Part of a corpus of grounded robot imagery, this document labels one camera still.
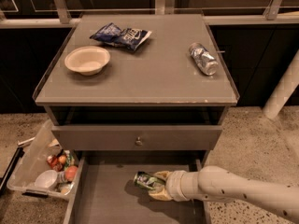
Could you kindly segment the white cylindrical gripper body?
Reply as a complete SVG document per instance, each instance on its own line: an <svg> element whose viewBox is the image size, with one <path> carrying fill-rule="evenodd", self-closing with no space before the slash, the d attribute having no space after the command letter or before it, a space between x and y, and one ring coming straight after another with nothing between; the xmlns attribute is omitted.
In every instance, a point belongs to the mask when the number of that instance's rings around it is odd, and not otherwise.
<svg viewBox="0 0 299 224"><path fill-rule="evenodd" d="M166 179L165 187L169 196L177 202L200 197L197 172L174 171Z"/></svg>

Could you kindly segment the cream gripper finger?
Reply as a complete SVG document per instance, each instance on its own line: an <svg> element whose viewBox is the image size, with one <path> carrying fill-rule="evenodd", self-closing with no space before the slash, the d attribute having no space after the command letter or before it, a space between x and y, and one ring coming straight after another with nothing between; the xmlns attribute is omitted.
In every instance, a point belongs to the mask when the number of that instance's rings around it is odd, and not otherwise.
<svg viewBox="0 0 299 224"><path fill-rule="evenodd" d="M156 190L149 190L148 194L151 198L158 201L171 201L172 197L166 191L165 186L157 188Z"/></svg>
<svg viewBox="0 0 299 224"><path fill-rule="evenodd" d="M160 171L153 174L155 177L162 179L163 181L166 181L167 178L171 175L170 171Z"/></svg>

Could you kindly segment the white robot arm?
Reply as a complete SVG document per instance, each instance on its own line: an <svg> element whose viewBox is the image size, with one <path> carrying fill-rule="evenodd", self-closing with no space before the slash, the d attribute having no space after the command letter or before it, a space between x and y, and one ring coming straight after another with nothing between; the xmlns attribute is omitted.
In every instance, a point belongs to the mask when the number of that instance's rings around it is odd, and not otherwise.
<svg viewBox="0 0 299 224"><path fill-rule="evenodd" d="M206 166L197 172L159 172L166 185L153 197L240 200L298 224L298 108L284 106L297 86L298 58L293 57L265 107L231 108Z"/></svg>

